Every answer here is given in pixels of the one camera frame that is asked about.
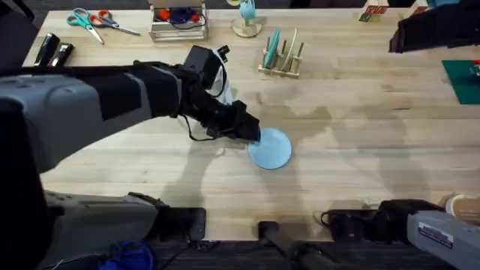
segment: wooden table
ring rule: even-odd
[[[208,211],[208,239],[255,239],[256,224],[276,220],[300,239],[328,233],[313,215],[362,202],[423,198],[437,203],[451,192],[480,193],[480,106],[461,106],[441,60],[477,59],[480,49],[430,49],[389,54],[399,13],[382,22],[356,20],[359,10],[258,10],[268,23],[253,39],[233,34],[237,10],[211,10],[210,35],[200,46],[228,44],[226,64],[235,99],[262,127],[292,142],[282,169],[260,169],[228,139],[192,142],[181,119],[138,124],[72,155],[42,175],[53,191],[125,195],[136,191],[171,206]],[[32,65],[47,32],[71,42],[69,65],[129,65],[133,60],[182,63],[193,43],[152,43],[150,12],[117,11],[121,26],[142,37],[99,29],[105,45],[53,11],[35,40]],[[257,72],[266,38],[305,42],[300,79]]]

